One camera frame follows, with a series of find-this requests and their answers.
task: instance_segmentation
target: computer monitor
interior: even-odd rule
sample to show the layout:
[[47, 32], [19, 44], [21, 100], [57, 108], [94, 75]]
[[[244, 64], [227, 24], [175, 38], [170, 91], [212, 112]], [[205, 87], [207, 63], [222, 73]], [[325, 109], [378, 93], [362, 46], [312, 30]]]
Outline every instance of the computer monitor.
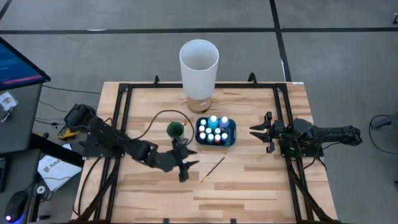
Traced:
[[44, 71], [0, 37], [0, 91], [50, 80]]

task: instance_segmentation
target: wooden table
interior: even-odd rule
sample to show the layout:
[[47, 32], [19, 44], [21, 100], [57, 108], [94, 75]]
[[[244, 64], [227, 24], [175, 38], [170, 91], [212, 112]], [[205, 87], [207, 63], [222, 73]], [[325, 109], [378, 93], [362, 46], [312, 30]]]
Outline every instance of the wooden table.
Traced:
[[[106, 119], [113, 116], [118, 86], [119, 83], [116, 82], [104, 84], [98, 107], [99, 117]], [[287, 87], [294, 118], [312, 122], [304, 85], [287, 83]], [[238, 223], [295, 223], [286, 164], [277, 142], [275, 152], [266, 154], [266, 145], [249, 134], [249, 127], [263, 122], [267, 111], [277, 117], [272, 90], [216, 89], [212, 97], [213, 104], [208, 112], [194, 114], [185, 104], [186, 95], [182, 88], [134, 89], [126, 131], [130, 137], [140, 135], [160, 110], [175, 109], [185, 113], [193, 124], [199, 117], [210, 115], [227, 116], [235, 120], [238, 127], [237, 141], [232, 147], [220, 149], [199, 146], [194, 140], [189, 148], [198, 154], [190, 156], [188, 160], [199, 160], [200, 163], [190, 169], [190, 179], [184, 183], [178, 181], [178, 168], [163, 173], [143, 166], [129, 156], [123, 157], [114, 201], [113, 223], [160, 223], [163, 218], [169, 218], [173, 223], [229, 223], [231, 218], [236, 218]], [[284, 122], [287, 124], [282, 93], [280, 99]], [[161, 114], [143, 139], [158, 144], [159, 151], [170, 150], [171, 141], [165, 129], [171, 121], [184, 122], [184, 118], [178, 113]], [[185, 134], [189, 136], [191, 133], [190, 127], [186, 126]], [[225, 160], [209, 179], [200, 183], [222, 157]], [[95, 160], [93, 158], [85, 162], [78, 195], [88, 169]], [[304, 165], [311, 160], [312, 158], [305, 158]], [[98, 191], [102, 169], [103, 159], [88, 179], [83, 194], [83, 208], [88, 206]], [[316, 161], [305, 170], [305, 174], [310, 193], [326, 214], [336, 218], [325, 168]], [[302, 195], [300, 192], [298, 195], [301, 211], [305, 213]], [[105, 217], [107, 203], [106, 195], [102, 218]]]

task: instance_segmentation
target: blue screen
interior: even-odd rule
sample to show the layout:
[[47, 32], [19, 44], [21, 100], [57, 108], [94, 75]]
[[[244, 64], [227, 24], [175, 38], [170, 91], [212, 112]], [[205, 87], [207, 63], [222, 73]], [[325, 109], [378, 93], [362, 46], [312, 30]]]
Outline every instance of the blue screen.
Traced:
[[0, 44], [0, 89], [45, 80], [34, 68]]

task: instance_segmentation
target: computer mouse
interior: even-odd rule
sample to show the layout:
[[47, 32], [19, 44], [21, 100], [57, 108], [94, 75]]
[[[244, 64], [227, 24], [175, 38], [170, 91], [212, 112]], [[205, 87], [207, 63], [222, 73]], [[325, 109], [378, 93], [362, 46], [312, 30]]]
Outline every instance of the computer mouse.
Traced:
[[27, 198], [27, 192], [24, 190], [18, 191], [11, 196], [6, 206], [6, 214], [4, 215], [7, 222], [14, 223], [20, 219], [24, 213]]

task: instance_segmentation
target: concrete floor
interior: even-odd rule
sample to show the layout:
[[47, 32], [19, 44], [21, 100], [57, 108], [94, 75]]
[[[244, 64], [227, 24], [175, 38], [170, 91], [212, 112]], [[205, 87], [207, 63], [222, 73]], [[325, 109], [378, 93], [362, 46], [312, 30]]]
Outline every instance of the concrete floor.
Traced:
[[[276, 1], [282, 28], [391, 27], [398, 3], [382, 0]], [[148, 29], [181, 27], [273, 27], [266, 0], [13, 0], [1, 30]], [[180, 80], [178, 51], [191, 39], [207, 39], [220, 51], [217, 79], [284, 80], [274, 33], [3, 35], [45, 70], [49, 85], [101, 91], [105, 81]], [[293, 81], [305, 82], [315, 124], [362, 130], [358, 147], [326, 151], [328, 178], [339, 219], [347, 223], [396, 223], [398, 156], [377, 151], [368, 136], [369, 120], [398, 111], [398, 32], [284, 33]], [[74, 103], [97, 105], [99, 96], [44, 88], [42, 101], [62, 110]], [[62, 118], [40, 105], [37, 116]], [[35, 124], [38, 132], [57, 130]], [[397, 131], [374, 133], [377, 143], [398, 152]], [[40, 206], [66, 222], [79, 177]]]

